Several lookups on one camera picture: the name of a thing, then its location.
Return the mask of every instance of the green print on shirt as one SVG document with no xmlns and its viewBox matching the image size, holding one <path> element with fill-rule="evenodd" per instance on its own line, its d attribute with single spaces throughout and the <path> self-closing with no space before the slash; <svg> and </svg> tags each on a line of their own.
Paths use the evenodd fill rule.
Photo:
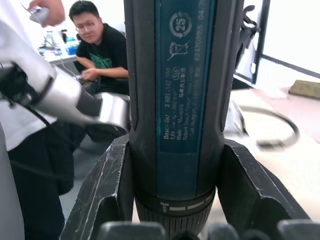
<svg viewBox="0 0 320 240">
<path fill-rule="evenodd" d="M 112 68 L 112 61 L 110 58 L 101 58 L 99 56 L 93 55 L 90 53 L 90 58 L 94 63 L 95 67 L 98 69 L 111 69 Z"/>
</svg>

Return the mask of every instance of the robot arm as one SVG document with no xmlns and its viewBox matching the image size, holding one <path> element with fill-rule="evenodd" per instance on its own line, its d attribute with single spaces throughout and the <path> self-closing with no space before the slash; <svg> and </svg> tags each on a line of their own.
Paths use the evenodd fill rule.
<svg viewBox="0 0 320 240">
<path fill-rule="evenodd" d="M 128 132 L 128 102 L 109 93 L 91 96 L 77 79 L 43 59 L 2 19 L 0 29 L 4 98 L 78 125 L 102 125 L 117 135 Z"/>
</svg>

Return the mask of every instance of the white wall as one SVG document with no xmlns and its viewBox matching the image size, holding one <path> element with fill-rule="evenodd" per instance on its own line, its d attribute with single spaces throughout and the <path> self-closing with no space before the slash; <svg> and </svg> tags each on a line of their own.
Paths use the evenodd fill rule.
<svg viewBox="0 0 320 240">
<path fill-rule="evenodd" d="M 71 35 L 75 35 L 77 33 L 75 30 L 75 25 L 68 17 L 69 9 L 72 4 L 76 2 L 76 0 L 62 0 L 66 13 L 66 20 L 54 28 L 42 28 L 39 24 L 29 20 L 30 14 L 24 10 L 19 0 L 8 1 L 12 2 L 14 9 L 19 15 L 20 21 L 23 23 L 25 31 L 32 41 L 34 47 L 39 47 L 43 43 L 43 35 L 48 30 L 60 31 L 62 29 L 67 29 L 68 33 Z M 29 2 L 29 0 L 21 0 L 21 3 L 25 7 L 28 7 Z M 92 0 L 92 2 L 98 8 L 100 16 L 105 23 L 108 23 L 119 31 L 125 32 L 125 13 L 123 0 Z"/>
<path fill-rule="evenodd" d="M 319 9 L 319 0 L 272 0 L 263 53 L 320 73 Z"/>
</svg>

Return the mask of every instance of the teal label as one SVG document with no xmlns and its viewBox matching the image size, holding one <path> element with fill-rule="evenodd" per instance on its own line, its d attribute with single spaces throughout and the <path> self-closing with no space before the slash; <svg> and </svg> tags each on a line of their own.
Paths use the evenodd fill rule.
<svg viewBox="0 0 320 240">
<path fill-rule="evenodd" d="M 196 193 L 215 1 L 156 2 L 158 190 L 187 199 Z"/>
</svg>

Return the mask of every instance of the person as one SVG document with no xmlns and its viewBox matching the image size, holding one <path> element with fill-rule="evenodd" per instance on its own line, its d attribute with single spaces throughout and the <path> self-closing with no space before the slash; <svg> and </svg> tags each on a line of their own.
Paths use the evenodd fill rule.
<svg viewBox="0 0 320 240">
<path fill-rule="evenodd" d="M 118 30 L 103 23 L 91 1 L 76 1 L 69 10 L 82 41 L 76 51 L 77 60 L 86 67 L 84 80 L 92 81 L 90 94 L 111 92 L 129 95 L 126 38 Z"/>
<path fill-rule="evenodd" d="M 32 48 L 24 27 L 16 14 L 14 1 L 0 0 L 0 16 Z M 65 19 L 61 0 L 34 0 L 35 6 L 49 8 L 50 14 L 43 27 L 60 24 Z M 56 118 L 41 114 L 50 124 L 48 128 L 36 116 L 22 106 L 10 108 L 0 101 L 0 122 L 5 135 L 11 169 L 24 221 L 26 240 L 57 240 L 64 227 L 65 219 L 59 195 L 73 187 L 73 154 L 55 131 L 60 130 Z M 43 176 L 21 168 L 29 166 L 48 175 Z M 52 175 L 68 176 L 57 180 Z"/>
</svg>

